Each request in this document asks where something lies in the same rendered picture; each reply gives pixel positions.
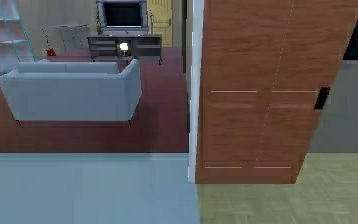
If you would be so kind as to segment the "yellow room door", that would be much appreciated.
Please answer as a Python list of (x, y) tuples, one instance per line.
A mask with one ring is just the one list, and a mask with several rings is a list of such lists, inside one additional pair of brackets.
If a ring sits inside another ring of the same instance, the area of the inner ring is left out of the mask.
[(147, 0), (149, 33), (162, 36), (164, 47), (172, 46), (172, 0)]

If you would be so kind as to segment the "brown wooden room door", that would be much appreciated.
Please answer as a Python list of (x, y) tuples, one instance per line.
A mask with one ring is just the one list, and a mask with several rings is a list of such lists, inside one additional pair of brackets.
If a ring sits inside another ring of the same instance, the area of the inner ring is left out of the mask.
[(293, 184), (358, 22), (358, 0), (205, 0), (199, 184)]

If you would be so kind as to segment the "dark grey television stand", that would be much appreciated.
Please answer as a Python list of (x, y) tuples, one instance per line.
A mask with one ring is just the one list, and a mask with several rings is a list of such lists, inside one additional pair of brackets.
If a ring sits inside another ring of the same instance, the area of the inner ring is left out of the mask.
[[(162, 36), (145, 35), (90, 35), (87, 37), (89, 52), (93, 61), (126, 61), (132, 59), (154, 59), (162, 63)], [(123, 56), (119, 48), (128, 43), (128, 55)]]

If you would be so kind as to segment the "black television set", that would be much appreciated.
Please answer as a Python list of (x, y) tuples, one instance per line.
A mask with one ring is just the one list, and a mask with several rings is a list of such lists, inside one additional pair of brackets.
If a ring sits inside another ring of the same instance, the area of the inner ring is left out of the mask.
[(103, 31), (148, 31), (147, 0), (96, 0)]

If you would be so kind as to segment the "red vase with twigs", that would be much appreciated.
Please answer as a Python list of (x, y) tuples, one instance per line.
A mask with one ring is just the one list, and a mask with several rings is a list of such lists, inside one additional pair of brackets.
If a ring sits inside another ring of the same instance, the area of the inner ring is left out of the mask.
[(56, 52), (55, 50), (51, 47), (50, 45), (50, 41), (49, 41), (49, 36), (48, 34), (46, 33), (46, 30), (45, 29), (42, 29), (42, 33), (45, 37), (45, 40), (46, 40), (46, 45), (47, 45), (47, 49), (46, 49), (46, 53), (48, 56), (55, 56), (56, 55)]

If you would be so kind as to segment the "pale blue sofa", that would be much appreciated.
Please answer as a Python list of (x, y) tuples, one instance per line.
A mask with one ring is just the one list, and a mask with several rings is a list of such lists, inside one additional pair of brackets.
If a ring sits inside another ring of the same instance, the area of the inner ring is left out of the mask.
[(17, 121), (126, 122), (142, 96), (140, 63), (23, 62), (0, 89)]

